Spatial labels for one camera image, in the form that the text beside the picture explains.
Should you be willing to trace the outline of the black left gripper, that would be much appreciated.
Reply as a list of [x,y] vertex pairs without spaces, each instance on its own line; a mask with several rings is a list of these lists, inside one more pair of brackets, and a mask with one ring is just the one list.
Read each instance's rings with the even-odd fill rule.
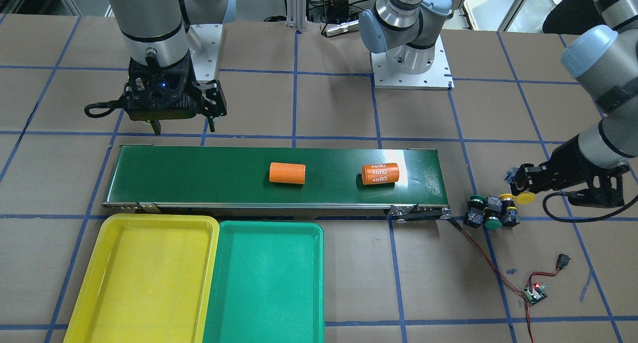
[[570,204],[584,207],[621,207],[625,205],[623,175],[629,172],[626,162],[602,168],[581,152],[577,137],[556,148],[550,159],[540,166],[522,164],[509,170],[512,194],[546,190],[548,177],[552,190],[565,190],[585,183],[587,187],[569,198]]

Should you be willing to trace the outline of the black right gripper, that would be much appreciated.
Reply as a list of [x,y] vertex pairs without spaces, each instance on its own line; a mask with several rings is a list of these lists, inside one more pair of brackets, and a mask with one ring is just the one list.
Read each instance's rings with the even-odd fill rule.
[[161,135],[161,120],[188,120],[199,113],[214,133],[214,121],[227,115],[220,80],[198,85],[189,53],[158,69],[130,59],[128,74],[125,111],[132,121],[149,121],[155,136]]

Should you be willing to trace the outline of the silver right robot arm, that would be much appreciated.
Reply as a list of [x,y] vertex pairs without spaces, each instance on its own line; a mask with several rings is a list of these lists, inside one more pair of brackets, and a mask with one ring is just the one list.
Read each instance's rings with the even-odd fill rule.
[[128,79],[116,100],[87,105],[90,118],[122,109],[156,135],[161,122],[206,117],[209,130],[227,114],[217,69],[224,23],[236,0],[109,0],[130,53]]

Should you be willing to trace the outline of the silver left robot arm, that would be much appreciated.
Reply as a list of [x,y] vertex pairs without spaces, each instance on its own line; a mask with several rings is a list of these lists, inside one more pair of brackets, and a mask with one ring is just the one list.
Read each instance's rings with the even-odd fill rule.
[[[365,47],[375,54],[400,48],[399,67],[409,57],[432,59],[452,0],[375,0],[358,17]],[[556,148],[537,166],[522,164],[505,180],[522,203],[541,191],[556,191],[570,204],[627,207],[623,175],[637,156],[637,0],[593,0],[604,23],[569,45],[561,63],[605,113],[601,121]]]

